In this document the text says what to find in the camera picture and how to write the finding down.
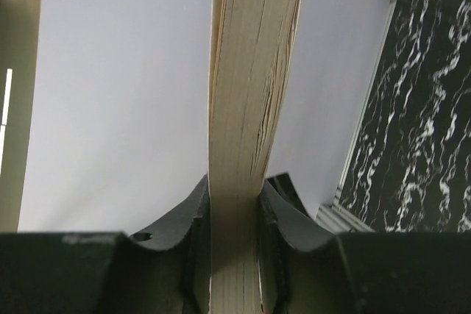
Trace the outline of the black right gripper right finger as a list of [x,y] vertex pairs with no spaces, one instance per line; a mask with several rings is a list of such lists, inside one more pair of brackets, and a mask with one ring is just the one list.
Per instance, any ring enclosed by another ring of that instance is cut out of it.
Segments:
[[258,197],[265,313],[468,313],[470,234],[323,229],[270,181]]

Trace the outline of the dark tale of two cities book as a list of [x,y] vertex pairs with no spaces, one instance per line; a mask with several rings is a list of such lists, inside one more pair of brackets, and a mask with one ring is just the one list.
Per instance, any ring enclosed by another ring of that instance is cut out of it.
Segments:
[[212,0],[208,71],[210,312],[259,313],[258,197],[301,0]]

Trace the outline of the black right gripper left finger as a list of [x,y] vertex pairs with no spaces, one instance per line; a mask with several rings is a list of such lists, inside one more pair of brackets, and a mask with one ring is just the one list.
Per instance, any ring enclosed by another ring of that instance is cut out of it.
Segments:
[[210,203],[202,178],[144,229],[1,235],[3,313],[206,313]]

